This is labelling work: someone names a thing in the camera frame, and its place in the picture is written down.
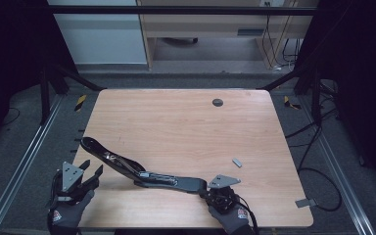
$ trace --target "metal bracket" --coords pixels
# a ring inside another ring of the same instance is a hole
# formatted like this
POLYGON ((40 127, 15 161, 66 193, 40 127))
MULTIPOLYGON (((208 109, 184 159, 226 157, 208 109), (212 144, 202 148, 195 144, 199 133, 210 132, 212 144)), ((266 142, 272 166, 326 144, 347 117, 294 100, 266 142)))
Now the metal bracket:
POLYGON ((233 184, 240 183, 241 180, 238 178, 232 178, 222 174, 217 175, 210 183, 209 188, 224 188, 233 184))
POLYGON ((68 192, 72 185, 84 174, 84 170, 67 162, 63 163, 63 189, 68 192))
POLYGON ((69 202, 69 201, 71 201, 71 200, 72 200, 71 197, 58 197, 58 198, 57 198, 57 201, 58 201, 58 202, 69 202))
POLYGON ((316 201, 314 199, 297 200, 295 203, 296 203, 296 206, 298 208, 313 207, 313 206, 317 205, 317 203, 316 203, 316 201))

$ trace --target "white wall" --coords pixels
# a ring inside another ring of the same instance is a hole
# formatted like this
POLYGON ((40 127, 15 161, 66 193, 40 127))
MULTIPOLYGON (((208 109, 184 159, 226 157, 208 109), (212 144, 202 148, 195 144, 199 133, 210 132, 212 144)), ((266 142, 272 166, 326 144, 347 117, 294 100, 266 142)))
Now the white wall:
MULTIPOLYGON (((48 0, 50 5, 135 6, 135 0, 48 0)), ((137 15, 56 14, 78 65, 143 64, 146 56, 137 15)))

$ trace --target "wooden table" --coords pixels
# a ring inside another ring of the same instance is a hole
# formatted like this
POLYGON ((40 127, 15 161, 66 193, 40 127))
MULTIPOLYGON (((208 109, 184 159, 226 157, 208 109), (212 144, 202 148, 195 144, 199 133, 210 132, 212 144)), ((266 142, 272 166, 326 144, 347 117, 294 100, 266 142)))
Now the wooden table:
MULTIPOLYGON (((312 225, 310 209, 295 204, 305 194, 266 91, 104 90, 84 136, 151 172, 207 182, 218 174, 240 178, 232 188, 246 199, 258 226, 312 225), (214 99, 223 105, 216 107, 214 99)), ((102 164, 81 147, 73 164, 88 159, 84 178, 102 164)), ((106 165, 100 181, 81 227, 220 227, 197 195, 140 188, 106 165)))

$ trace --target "metal frame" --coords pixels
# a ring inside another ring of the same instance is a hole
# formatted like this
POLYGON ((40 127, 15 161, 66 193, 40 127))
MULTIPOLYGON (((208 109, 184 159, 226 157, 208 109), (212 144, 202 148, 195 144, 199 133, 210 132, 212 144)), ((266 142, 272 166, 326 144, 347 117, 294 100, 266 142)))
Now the metal frame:
MULTIPOLYGON (((306 99, 303 99, 302 97, 300 97, 299 99, 301 101, 301 104, 303 105, 307 118, 313 120, 309 108, 310 104, 306 99)), ((337 158, 334 155, 334 152, 328 144, 328 140, 322 132, 320 132, 319 143, 321 151, 323 153, 322 155, 325 159, 326 164, 328 165, 329 170, 331 171, 331 174, 334 176, 334 179, 337 182, 340 192, 343 195, 343 200, 345 202, 345 205, 347 206, 347 210, 350 213, 356 230, 361 235, 375 234, 375 231, 367 215, 365 214, 365 211, 362 208, 362 205, 359 202, 359 199, 356 196, 355 191, 351 187, 351 184, 345 176, 341 166, 339 165, 337 158)))
POLYGON ((26 177, 26 174, 29 171, 30 166, 32 165, 33 160, 35 159, 36 154, 38 153, 42 142, 47 135, 51 124, 54 121, 55 116, 57 115, 60 105, 63 101, 64 95, 57 95, 55 101, 53 102, 53 107, 48 120, 44 125, 40 125, 34 138, 29 144, 28 149, 26 150, 23 158, 21 159, 20 164, 18 165, 15 173, 13 174, 10 182, 8 183, 4 193, 0 198, 0 225, 11 206, 12 202, 15 200, 21 185, 26 177))
POLYGON ((145 14, 145 15, 263 15, 315 16, 332 14, 333 9, 284 7, 202 7, 202 6, 34 6, 26 11, 46 11, 53 14, 145 14))

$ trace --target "cable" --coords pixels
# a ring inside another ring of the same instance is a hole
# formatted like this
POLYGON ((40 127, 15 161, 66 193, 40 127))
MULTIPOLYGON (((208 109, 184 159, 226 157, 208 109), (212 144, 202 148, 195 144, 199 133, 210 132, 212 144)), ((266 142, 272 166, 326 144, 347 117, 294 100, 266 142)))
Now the cable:
POLYGON ((57 192, 56 192, 56 187, 57 187, 57 181, 58 178, 61 177, 62 172, 60 170, 57 171, 57 173, 53 177, 53 181, 51 183, 51 195, 50 195, 50 200, 47 203, 48 207, 48 213, 47 213, 47 228, 48 231, 52 231, 53 229, 53 216, 54 216, 54 210, 57 206, 57 192))
MULTIPOLYGON (((297 0, 294 0, 294 2, 293 2, 293 4, 292 4, 292 7, 295 6, 296 1, 297 1, 297 0)), ((286 20, 286 23, 284 23, 285 26, 283 27, 283 30, 282 30, 282 33, 281 33, 280 37, 282 37, 283 34, 285 33, 285 31, 286 31, 286 27, 287 27, 287 24, 288 24, 290 18, 291 18, 291 16, 288 16, 288 18, 287 18, 287 20, 286 20)), ((267 33, 268 39, 269 39, 269 41, 270 41, 270 46, 271 46, 271 51, 272 51, 272 53, 273 53, 273 59, 274 59, 274 61, 275 61, 275 62, 277 63, 277 65, 280 66, 280 67, 288 66, 289 64, 281 64, 281 63, 279 63, 279 62, 277 61, 276 54, 274 53, 275 50, 274 50, 274 47, 273 47, 273 42, 272 42, 272 40, 271 40, 271 36, 270 36, 270 31, 269 31, 269 29, 268 29, 269 21, 270 21, 270 15, 267 15, 266 27, 265 27, 265 31, 264 31, 264 34, 263 34, 263 37, 262 37, 262 41, 261 41, 261 45, 262 45, 263 52, 264 52, 264 54, 265 54, 265 56, 266 56, 266 58, 267 58, 267 61, 268 61, 269 65, 270 65, 270 67, 273 68, 273 65, 271 64, 270 60, 268 60, 268 55, 267 55, 267 52, 266 52, 266 50, 265 50, 265 48, 264 48, 264 38, 265 38, 265 35, 266 35, 266 33, 267 33)))
POLYGON ((240 198, 240 199, 244 201, 245 205, 238 201, 236 201, 236 204, 240 205, 241 207, 246 209, 247 212, 249 212, 250 217, 252 218, 253 230, 255 230, 256 235, 259 235, 258 222, 256 221, 255 214, 250 210, 249 205, 247 204, 246 200, 244 200, 243 198, 240 198))
POLYGON ((290 146, 288 146, 288 147, 289 147, 289 148, 298 148, 298 147, 307 146, 307 145, 309 145, 309 144, 310 144, 310 142, 307 143, 307 144, 302 144, 302 145, 290 145, 290 146))
POLYGON ((304 164, 307 153, 309 152, 309 149, 312 146, 312 144, 315 142, 316 136, 320 133, 319 131, 321 130, 321 128, 322 128, 321 125, 319 125, 316 128, 315 134, 313 135, 312 139, 310 140, 309 144, 307 145, 304 156, 302 157, 301 162, 299 163, 299 166, 298 166, 298 173, 301 171, 301 168, 302 168, 302 165, 304 164))
MULTIPOLYGON (((322 120, 326 120, 326 119, 328 119, 328 118, 329 118, 328 116, 329 116, 330 114, 334 113, 335 111, 337 111, 337 109, 332 109, 332 110, 326 112, 325 114, 323 114, 323 115, 322 115, 322 120)), ((314 121, 314 122, 312 122, 312 123, 310 123, 310 124, 308 124, 308 125, 302 127, 301 129, 299 129, 299 130, 297 130, 297 131, 295 131, 295 132, 293 132, 293 133, 291 133, 291 134, 286 135, 285 138, 288 139, 288 138, 291 138, 291 137, 293 137, 293 136, 295 136, 295 135, 298 135, 298 134, 300 134, 300 133, 306 131, 307 129, 309 129, 311 126, 313 126, 313 125, 315 125, 315 124, 316 124, 316 122, 314 121)))
MULTIPOLYGON (((280 83, 280 82, 286 82, 286 81, 290 80, 291 78, 293 78, 295 76, 299 76, 299 74, 301 72, 305 72, 306 70, 310 70, 310 68, 313 65, 316 65, 318 58, 320 56, 320 53, 322 52, 322 49, 323 49, 322 47, 324 47, 324 45, 327 44, 326 43, 327 39, 329 39, 331 37, 335 28, 337 28, 338 25, 340 24, 340 22, 343 20, 345 14, 347 13, 349 8, 351 7, 353 1, 354 0, 345 1, 345 2, 349 2, 349 3, 347 5, 347 8, 344 10, 343 14, 339 16, 339 18, 334 22, 334 24, 331 26, 331 28, 326 32, 325 36, 323 36, 320 39, 320 41, 317 43, 316 47, 313 50, 311 50, 309 55, 303 60, 303 62, 300 64, 300 66, 297 69, 294 68, 294 70, 291 71, 289 75, 285 75, 284 77, 282 77, 278 81, 272 82, 272 83, 265 85, 263 87, 258 87, 256 89, 272 90, 274 87, 276 87, 276 86, 274 86, 274 84, 277 84, 277 83, 280 83)), ((340 4, 337 4, 334 8, 339 9, 343 5, 344 5, 344 3, 340 2, 340 4)))
POLYGON ((327 93, 331 97, 337 95, 337 91, 335 89, 325 85, 323 82, 320 82, 320 88, 324 93, 327 93))
POLYGON ((17 109, 17 108, 9 108, 9 109, 10 110, 16 110, 16 111, 18 111, 17 116, 14 117, 12 120, 10 120, 10 121, 8 121, 6 123, 3 123, 2 126, 10 124, 10 123, 14 122, 16 119, 18 119, 20 117, 21 111, 19 109, 17 109))
POLYGON ((301 47, 301 43, 300 43, 300 40, 301 39, 296 39, 296 44, 295 44, 295 53, 294 54, 285 54, 286 53, 286 47, 288 46, 289 44, 289 38, 286 38, 286 42, 285 42, 285 46, 283 47, 283 50, 282 50, 282 57, 283 57, 283 60, 286 61, 287 63, 289 63, 289 66, 291 64, 294 64, 296 62, 296 60, 298 59, 298 55, 299 55, 299 49, 301 47), (286 57, 294 57, 295 59, 294 60, 288 60, 286 57))
POLYGON ((341 206, 341 204, 343 202, 343 197, 341 195, 340 190, 338 189, 337 184, 334 183, 334 181, 332 181, 332 179, 330 177, 328 177, 326 174, 322 173, 321 171, 319 171, 317 169, 309 168, 309 167, 302 167, 300 172, 302 172, 302 170, 308 170, 308 171, 316 172, 316 173, 322 175, 326 180, 328 180, 332 184, 332 186, 334 186, 335 190, 338 192, 338 204, 337 204, 337 206, 335 206, 334 208, 325 208, 325 207, 321 207, 320 205, 316 205, 316 207, 323 210, 323 211, 326 211, 326 212, 335 212, 341 206))

